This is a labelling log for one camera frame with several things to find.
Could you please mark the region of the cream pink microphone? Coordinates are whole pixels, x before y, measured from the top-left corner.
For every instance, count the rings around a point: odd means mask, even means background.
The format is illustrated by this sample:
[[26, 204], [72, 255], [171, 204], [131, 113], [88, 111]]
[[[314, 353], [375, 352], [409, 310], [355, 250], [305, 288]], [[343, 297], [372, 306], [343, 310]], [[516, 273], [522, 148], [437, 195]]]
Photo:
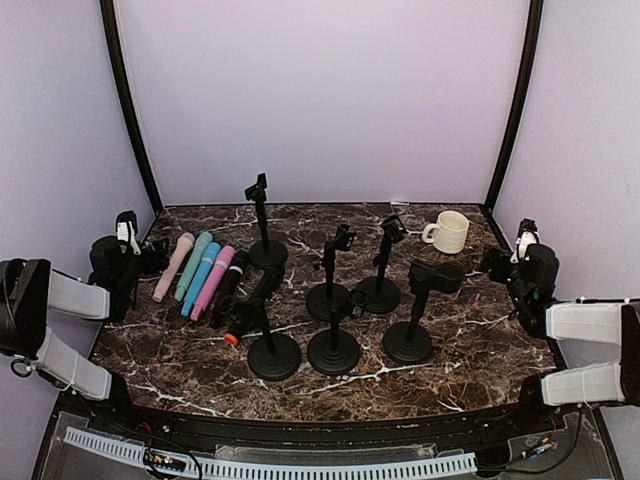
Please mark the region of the cream pink microphone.
[[153, 300], [161, 302], [176, 276], [186, 255], [191, 251], [195, 237], [191, 233], [183, 233], [177, 240], [176, 247], [170, 257], [168, 267], [162, 273], [153, 293]]

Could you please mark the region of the mint green microphone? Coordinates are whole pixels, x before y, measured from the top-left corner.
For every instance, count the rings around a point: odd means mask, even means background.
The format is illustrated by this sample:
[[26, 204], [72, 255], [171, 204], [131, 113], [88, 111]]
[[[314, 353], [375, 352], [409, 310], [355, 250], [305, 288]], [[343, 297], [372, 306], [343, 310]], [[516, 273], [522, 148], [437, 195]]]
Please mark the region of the mint green microphone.
[[174, 299], [176, 301], [181, 302], [184, 300], [199, 267], [203, 253], [205, 249], [212, 243], [212, 241], [213, 235], [208, 231], [201, 233], [197, 237], [192, 253], [189, 257], [189, 260], [187, 261], [186, 267], [184, 268], [182, 276], [176, 287], [174, 295]]

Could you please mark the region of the blue microphone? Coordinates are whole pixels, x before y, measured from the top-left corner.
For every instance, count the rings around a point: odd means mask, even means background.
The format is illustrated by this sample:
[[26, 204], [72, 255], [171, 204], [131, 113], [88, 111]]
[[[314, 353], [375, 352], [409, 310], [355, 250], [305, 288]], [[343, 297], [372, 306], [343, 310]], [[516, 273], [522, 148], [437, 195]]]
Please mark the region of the blue microphone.
[[196, 273], [187, 290], [184, 303], [181, 309], [183, 317], [189, 317], [195, 305], [195, 302], [206, 282], [215, 260], [221, 250], [221, 245], [217, 242], [211, 242], [204, 250]]

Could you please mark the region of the black mic stand blue mic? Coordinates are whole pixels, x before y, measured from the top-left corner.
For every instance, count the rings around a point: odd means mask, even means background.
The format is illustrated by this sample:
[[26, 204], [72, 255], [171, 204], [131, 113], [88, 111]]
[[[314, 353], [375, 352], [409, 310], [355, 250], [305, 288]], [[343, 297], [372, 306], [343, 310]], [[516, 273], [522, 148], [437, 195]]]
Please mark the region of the black mic stand blue mic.
[[266, 270], [269, 267], [283, 266], [288, 258], [286, 246], [271, 239], [268, 234], [268, 221], [265, 209], [267, 178], [265, 173], [257, 175], [256, 183], [245, 189], [245, 198], [255, 204], [256, 219], [260, 231], [260, 240], [249, 249], [249, 261], [252, 266]]

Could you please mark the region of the black microphone orange base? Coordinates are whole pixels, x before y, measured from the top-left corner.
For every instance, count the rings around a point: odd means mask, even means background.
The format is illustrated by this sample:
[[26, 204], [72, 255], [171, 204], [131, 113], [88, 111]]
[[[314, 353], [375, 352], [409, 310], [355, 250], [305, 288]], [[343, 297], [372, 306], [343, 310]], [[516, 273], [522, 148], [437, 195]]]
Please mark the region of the black microphone orange base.
[[246, 300], [237, 300], [232, 295], [224, 298], [223, 316], [232, 319], [231, 326], [224, 334], [224, 340], [227, 344], [237, 346], [251, 326], [260, 326], [264, 317], [261, 313], [264, 304], [280, 286], [284, 273], [284, 266], [271, 267], [264, 271], [259, 283]]

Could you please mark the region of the black mic stand cream mic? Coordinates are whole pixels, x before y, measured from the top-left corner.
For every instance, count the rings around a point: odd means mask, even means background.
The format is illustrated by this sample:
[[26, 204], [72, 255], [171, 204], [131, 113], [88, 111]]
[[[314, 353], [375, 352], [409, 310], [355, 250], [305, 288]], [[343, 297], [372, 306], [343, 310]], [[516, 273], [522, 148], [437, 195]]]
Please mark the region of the black mic stand cream mic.
[[322, 257], [313, 264], [315, 270], [323, 268], [325, 271], [325, 282], [312, 287], [305, 299], [308, 313], [317, 320], [329, 321], [332, 308], [338, 307], [348, 296], [347, 288], [335, 283], [335, 260], [338, 251], [351, 249], [355, 236], [348, 224], [340, 224], [333, 239], [325, 242]]

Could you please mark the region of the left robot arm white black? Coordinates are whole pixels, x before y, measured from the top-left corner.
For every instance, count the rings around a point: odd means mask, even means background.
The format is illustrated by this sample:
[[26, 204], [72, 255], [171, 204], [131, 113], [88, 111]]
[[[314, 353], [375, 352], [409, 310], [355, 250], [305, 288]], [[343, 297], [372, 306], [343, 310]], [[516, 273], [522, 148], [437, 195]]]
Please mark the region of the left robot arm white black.
[[120, 436], [141, 427], [126, 381], [72, 348], [48, 325], [54, 311], [89, 322], [120, 322], [136, 306], [139, 279], [169, 264], [169, 240], [141, 247], [114, 236], [91, 247], [89, 280], [61, 272], [47, 259], [1, 262], [1, 353], [14, 375], [36, 372], [62, 391], [102, 403], [103, 421]]

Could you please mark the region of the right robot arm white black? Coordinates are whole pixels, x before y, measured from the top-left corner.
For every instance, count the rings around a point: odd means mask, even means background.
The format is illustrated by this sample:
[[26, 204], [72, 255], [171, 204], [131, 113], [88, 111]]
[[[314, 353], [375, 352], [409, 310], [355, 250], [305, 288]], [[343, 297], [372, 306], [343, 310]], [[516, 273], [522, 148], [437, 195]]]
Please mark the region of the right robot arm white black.
[[554, 250], [530, 244], [524, 253], [487, 248], [480, 270], [507, 287], [520, 325], [532, 337], [611, 344], [620, 358], [527, 378], [510, 424], [521, 434], [534, 432], [549, 407], [569, 404], [639, 405], [639, 301], [554, 298], [560, 262]]

